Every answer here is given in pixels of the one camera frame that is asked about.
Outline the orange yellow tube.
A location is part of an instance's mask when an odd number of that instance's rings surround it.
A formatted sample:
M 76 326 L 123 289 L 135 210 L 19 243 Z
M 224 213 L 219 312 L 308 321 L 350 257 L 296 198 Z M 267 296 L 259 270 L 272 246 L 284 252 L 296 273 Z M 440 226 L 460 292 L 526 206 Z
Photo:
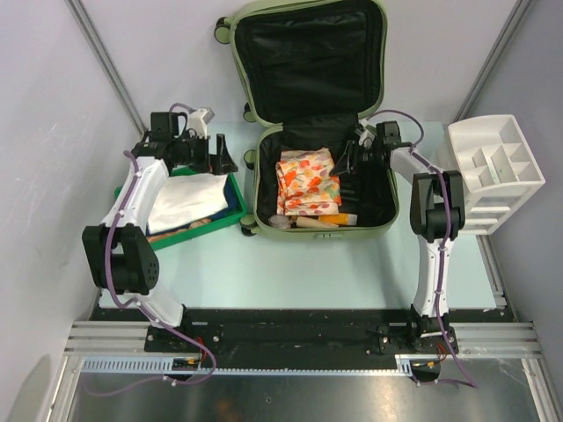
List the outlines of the orange yellow tube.
M 318 220 L 323 223 L 336 224 L 339 226 L 356 226 L 358 216 L 355 214 L 340 213 L 336 215 L 321 215 Z

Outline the navy blue cloth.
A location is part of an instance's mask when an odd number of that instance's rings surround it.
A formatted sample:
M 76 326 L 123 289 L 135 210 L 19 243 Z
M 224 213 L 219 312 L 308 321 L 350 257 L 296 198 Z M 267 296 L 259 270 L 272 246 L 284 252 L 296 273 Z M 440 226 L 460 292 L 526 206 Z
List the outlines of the navy blue cloth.
M 208 218 L 210 218 L 212 222 L 232 217 L 240 211 L 240 200 L 237 194 L 236 183 L 232 180 L 231 176 L 228 176 L 225 181 L 223 194 L 227 202 L 227 207 L 210 215 Z

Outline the orange rabbit print cloth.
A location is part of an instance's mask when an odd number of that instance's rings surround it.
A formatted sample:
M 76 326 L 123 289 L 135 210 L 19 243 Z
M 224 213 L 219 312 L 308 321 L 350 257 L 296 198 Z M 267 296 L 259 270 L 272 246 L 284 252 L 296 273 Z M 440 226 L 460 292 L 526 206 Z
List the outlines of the orange rabbit print cloth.
M 164 240 L 164 239 L 167 239 L 167 238 L 171 238 L 173 236 L 177 236 L 179 234 L 185 233 L 185 232 L 190 231 L 190 230 L 200 229 L 203 226 L 205 226 L 205 225 L 207 225 L 211 222 L 212 222 L 212 220 L 210 218 L 203 218 L 203 219 L 200 219 L 198 221 L 192 222 L 185 227 L 174 229 L 172 231 L 167 231 L 165 233 L 149 235 L 148 240 L 149 240 L 150 243 L 155 243 L 157 241 L 161 241 L 161 240 Z

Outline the floral tulip print cloth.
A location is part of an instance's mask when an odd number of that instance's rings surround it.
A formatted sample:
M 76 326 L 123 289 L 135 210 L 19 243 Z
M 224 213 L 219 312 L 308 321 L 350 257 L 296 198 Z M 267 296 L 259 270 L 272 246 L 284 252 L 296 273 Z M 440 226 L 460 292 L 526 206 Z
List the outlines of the floral tulip print cloth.
M 332 176 L 328 148 L 285 150 L 275 165 L 276 213 L 285 216 L 337 215 L 342 205 L 340 179 Z

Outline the white cloth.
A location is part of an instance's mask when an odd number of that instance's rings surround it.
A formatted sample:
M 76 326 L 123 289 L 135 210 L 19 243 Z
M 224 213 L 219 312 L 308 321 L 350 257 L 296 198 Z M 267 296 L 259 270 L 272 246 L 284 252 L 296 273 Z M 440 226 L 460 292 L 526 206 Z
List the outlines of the white cloth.
M 228 207 L 227 175 L 210 173 L 170 177 L 160 189 L 148 220 L 150 234 L 178 229 Z

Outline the olive green hard-shell suitcase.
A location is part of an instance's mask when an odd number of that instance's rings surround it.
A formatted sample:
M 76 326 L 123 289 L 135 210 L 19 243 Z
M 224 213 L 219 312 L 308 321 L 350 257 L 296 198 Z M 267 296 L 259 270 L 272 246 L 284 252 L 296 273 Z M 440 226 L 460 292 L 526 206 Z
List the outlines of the olive green hard-shell suitcase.
M 371 238 L 398 217 L 392 171 L 363 166 L 344 174 L 343 207 L 356 226 L 274 229 L 275 165 L 285 150 L 328 148 L 340 158 L 356 126 L 384 97 L 387 18 L 374 1 L 255 1 L 216 21 L 214 35 L 231 46 L 246 96 L 244 117 L 263 134 L 245 153 L 253 173 L 253 210 L 240 220 L 246 236 L 274 240 Z

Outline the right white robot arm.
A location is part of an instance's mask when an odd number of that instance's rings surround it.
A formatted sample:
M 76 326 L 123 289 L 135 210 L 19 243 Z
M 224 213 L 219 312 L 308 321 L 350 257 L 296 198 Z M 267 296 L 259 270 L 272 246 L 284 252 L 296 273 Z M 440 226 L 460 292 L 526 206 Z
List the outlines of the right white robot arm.
M 415 144 L 403 142 L 396 121 L 375 127 L 359 123 L 333 174 L 354 174 L 363 164 L 382 165 L 412 187 L 409 216 L 420 248 L 419 279 L 408 322 L 388 337 L 417 353 L 442 347 L 454 354 L 446 289 L 451 251 L 465 224 L 463 177 L 431 164 Z

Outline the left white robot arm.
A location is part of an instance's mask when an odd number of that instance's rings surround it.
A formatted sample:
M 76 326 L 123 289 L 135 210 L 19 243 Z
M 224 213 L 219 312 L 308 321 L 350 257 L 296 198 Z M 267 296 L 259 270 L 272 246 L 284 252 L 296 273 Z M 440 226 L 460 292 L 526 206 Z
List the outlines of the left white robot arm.
M 124 153 L 129 171 L 112 208 L 82 234 L 91 276 L 102 294 L 113 307 L 138 309 L 164 328 L 165 343 L 178 352 L 193 344 L 194 329 L 182 322 L 183 305 L 158 280 L 159 262 L 146 229 L 157 194 L 174 168 L 214 175 L 238 171 L 223 134 L 216 137 L 216 153 L 208 150 L 213 117 L 208 107 L 151 113 L 150 128 Z

